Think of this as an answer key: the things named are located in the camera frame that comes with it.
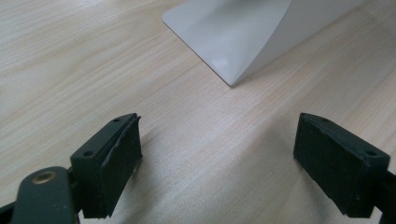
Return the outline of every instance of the wood grain surface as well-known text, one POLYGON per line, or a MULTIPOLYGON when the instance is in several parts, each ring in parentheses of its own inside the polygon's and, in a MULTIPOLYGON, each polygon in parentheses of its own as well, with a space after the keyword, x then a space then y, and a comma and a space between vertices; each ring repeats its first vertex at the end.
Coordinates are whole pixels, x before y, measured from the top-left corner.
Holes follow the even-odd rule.
POLYGON ((163 24, 181 3, 0 2, 0 205, 136 112, 144 159, 113 217, 82 223, 378 223, 342 216, 292 150, 307 112, 396 158, 395 1, 367 1, 234 88, 163 24))

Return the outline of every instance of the light wood tabletop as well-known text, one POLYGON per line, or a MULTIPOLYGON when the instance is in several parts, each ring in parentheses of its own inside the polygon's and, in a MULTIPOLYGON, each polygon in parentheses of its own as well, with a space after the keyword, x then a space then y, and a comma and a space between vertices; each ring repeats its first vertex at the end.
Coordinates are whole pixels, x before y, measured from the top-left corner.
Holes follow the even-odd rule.
POLYGON ((396 171, 396 2, 367 1, 233 88, 163 24, 183 2, 0 2, 0 206, 135 112, 144 159, 113 217, 82 223, 378 223, 344 217, 292 151, 307 112, 396 171))

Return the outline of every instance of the wooden table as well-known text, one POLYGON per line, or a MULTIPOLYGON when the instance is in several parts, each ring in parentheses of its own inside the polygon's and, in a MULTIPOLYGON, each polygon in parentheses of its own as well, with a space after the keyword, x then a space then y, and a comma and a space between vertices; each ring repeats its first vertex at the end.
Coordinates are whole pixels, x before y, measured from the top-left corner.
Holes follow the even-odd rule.
POLYGON ((113 217, 82 223, 377 223, 343 217, 292 151, 304 111, 396 157, 395 1, 366 2, 234 88, 162 23, 182 2, 0 3, 1 205, 136 112, 144 160, 113 217))

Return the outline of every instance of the white plastic object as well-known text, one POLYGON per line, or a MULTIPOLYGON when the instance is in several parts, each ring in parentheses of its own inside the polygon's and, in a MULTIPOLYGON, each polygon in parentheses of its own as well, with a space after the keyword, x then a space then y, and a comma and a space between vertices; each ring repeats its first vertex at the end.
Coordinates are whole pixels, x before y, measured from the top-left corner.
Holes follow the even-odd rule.
POLYGON ((232 86, 363 1, 190 0, 163 22, 232 86))

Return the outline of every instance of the black object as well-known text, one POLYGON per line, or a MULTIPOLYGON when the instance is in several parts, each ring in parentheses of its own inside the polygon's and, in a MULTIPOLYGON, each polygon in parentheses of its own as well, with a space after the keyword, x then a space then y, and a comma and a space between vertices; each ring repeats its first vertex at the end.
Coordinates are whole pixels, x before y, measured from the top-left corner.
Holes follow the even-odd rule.
POLYGON ((380 223, 396 223, 396 176, 390 156, 328 119, 301 114, 294 158, 339 210, 349 217, 383 212, 380 223))
POLYGON ((23 179, 17 201, 0 208, 0 223, 78 223, 111 216, 142 158, 136 114, 110 121, 71 156, 72 166, 49 167, 23 179))

